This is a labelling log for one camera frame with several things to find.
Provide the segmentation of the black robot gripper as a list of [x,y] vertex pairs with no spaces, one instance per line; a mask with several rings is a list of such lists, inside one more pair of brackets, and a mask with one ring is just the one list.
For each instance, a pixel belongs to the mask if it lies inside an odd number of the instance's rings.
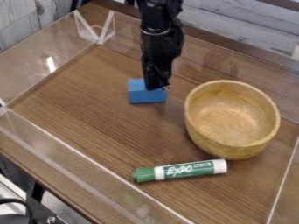
[[148,91],[170,86],[172,63],[182,55],[183,43],[184,30],[180,26],[174,26],[163,35],[142,32],[142,66]]

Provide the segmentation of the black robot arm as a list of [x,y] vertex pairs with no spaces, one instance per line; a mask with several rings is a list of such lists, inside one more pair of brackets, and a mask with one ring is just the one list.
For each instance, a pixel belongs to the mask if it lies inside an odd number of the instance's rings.
[[182,55],[184,29],[178,15],[183,0],[136,0],[142,16],[140,48],[147,90],[170,86],[172,63]]

